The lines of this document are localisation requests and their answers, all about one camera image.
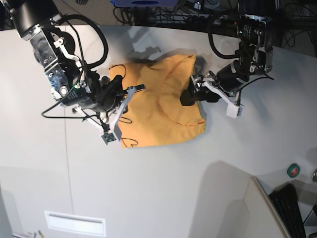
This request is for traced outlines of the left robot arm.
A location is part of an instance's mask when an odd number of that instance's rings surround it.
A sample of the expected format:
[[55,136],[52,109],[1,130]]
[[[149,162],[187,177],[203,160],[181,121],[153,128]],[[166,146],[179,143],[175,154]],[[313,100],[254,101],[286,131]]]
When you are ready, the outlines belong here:
[[[236,98],[241,105],[242,89],[254,75],[268,78],[272,69],[272,33],[270,24],[279,4],[274,0],[239,0],[237,10],[223,10],[208,18],[207,34],[212,51],[221,59],[231,63],[217,73],[194,75],[181,96],[183,106],[192,106],[197,101],[216,103],[220,98]],[[221,53],[215,46],[213,34],[216,23],[233,26],[239,48],[231,55]]]

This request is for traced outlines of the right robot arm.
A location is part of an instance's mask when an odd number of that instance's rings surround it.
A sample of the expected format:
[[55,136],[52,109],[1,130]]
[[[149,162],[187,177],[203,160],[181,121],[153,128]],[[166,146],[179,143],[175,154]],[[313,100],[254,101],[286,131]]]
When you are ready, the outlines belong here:
[[[61,15],[52,0],[3,0],[19,36],[30,42],[35,59],[43,67],[54,97],[65,106],[78,104],[97,114],[116,112],[124,101],[123,77],[117,75],[110,82],[100,79],[93,71],[103,64],[108,56],[107,40],[89,18],[79,15]],[[75,55],[79,39],[59,28],[71,20],[81,20],[91,26],[103,45],[102,57],[87,63],[83,50]]]

